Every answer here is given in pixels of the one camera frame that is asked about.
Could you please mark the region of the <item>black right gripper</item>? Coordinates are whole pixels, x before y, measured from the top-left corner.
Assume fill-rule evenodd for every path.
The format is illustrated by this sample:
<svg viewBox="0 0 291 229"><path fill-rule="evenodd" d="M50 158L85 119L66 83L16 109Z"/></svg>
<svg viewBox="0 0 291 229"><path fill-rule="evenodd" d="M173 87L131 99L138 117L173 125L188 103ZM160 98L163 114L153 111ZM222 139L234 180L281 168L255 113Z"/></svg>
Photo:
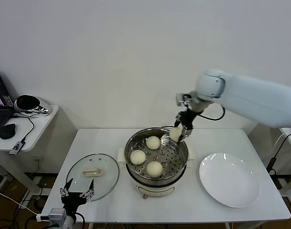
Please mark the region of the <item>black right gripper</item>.
<svg viewBox="0 0 291 229"><path fill-rule="evenodd" d="M178 139L179 142L184 141L187 137L191 135L193 129L193 121L197 116L198 113L191 110L181 111L176 115L174 127L178 127L180 124L182 124L183 126L181 135Z"/></svg>

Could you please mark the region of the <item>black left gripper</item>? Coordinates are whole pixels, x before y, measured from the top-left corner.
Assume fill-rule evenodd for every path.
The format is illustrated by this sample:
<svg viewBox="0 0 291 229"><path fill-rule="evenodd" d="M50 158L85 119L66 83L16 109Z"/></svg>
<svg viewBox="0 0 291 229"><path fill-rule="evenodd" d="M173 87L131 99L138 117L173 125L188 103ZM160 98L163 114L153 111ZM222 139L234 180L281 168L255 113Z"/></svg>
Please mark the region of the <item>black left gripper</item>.
<svg viewBox="0 0 291 229"><path fill-rule="evenodd" d="M78 207L86 204L94 195L94 179L92 179L88 190L83 193L69 192L72 181L71 178L63 188L60 188L61 201L67 215L75 215Z"/></svg>

